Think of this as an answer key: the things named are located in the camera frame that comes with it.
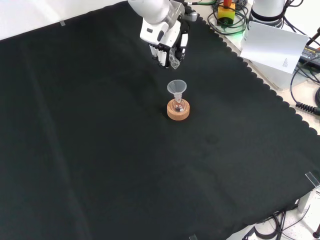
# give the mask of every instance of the wooden base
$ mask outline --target wooden base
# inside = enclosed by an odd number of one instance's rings
[[[172,99],[168,105],[166,106],[166,112],[169,116],[169,118],[171,118],[172,120],[175,121],[182,121],[185,120],[190,113],[190,105],[189,103],[183,99],[184,103],[185,103],[185,110],[182,112],[176,112],[172,109],[172,103],[173,103],[174,99]]]

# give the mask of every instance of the plastic funnel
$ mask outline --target plastic funnel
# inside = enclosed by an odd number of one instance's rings
[[[183,80],[173,80],[169,82],[167,89],[169,93],[174,95],[175,101],[180,103],[182,100],[182,93],[187,89],[187,84]]]

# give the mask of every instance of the paper sheet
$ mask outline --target paper sheet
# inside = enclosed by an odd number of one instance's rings
[[[308,36],[249,22],[242,40],[241,57],[292,74]]]

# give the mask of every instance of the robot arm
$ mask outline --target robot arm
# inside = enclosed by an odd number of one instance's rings
[[[185,58],[189,25],[183,19],[185,7],[173,0],[128,0],[143,17],[140,38],[149,43],[159,65],[177,68]]]

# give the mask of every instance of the black tablecloth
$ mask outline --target black tablecloth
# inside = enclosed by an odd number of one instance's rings
[[[0,43],[1,240],[225,240],[312,189],[316,131],[202,19],[177,70],[141,24],[123,2]]]

